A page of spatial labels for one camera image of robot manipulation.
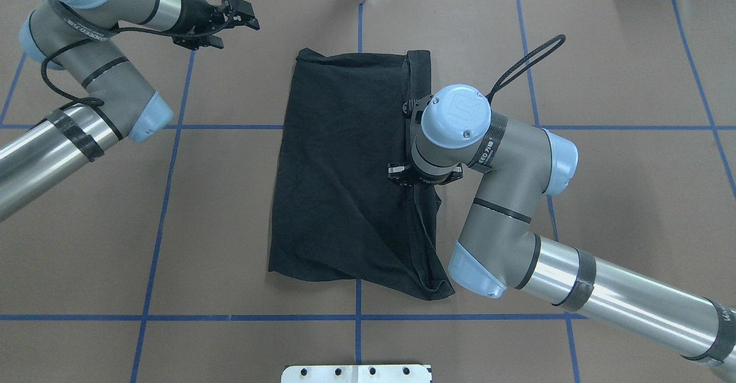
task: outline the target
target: robotic arm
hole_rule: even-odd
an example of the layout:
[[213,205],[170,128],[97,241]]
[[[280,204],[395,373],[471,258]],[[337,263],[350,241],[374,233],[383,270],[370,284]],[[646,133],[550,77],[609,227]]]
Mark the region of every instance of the robotic arm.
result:
[[572,142],[492,111],[468,85],[450,85],[415,105],[411,162],[389,165],[389,178],[444,183],[459,163],[484,173],[450,262],[455,281],[491,298],[513,286],[736,381],[733,310],[529,231],[539,198],[562,192],[575,173]]
[[[119,28],[118,21],[152,29]],[[46,67],[66,69],[89,97],[63,94],[72,103],[0,150],[0,221],[124,137],[142,142],[173,118],[111,37],[138,31],[172,37],[192,50],[223,48],[214,34],[241,25],[260,28],[251,4],[242,0],[220,6],[205,0],[44,0],[26,19],[21,44],[42,63],[42,76]]]

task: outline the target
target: black cloth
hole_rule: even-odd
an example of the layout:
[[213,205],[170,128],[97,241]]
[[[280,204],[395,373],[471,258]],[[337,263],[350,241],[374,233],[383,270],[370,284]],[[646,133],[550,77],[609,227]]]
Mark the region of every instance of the black cloth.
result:
[[455,293],[435,252],[433,186],[397,186],[409,98],[431,93],[428,51],[300,51],[283,127],[269,271],[360,278],[424,300]]

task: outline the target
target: white bracket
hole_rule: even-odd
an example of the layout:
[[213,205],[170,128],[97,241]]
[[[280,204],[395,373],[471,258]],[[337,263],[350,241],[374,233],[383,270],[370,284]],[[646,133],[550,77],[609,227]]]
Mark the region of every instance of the white bracket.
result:
[[281,383],[432,383],[429,365],[291,366]]

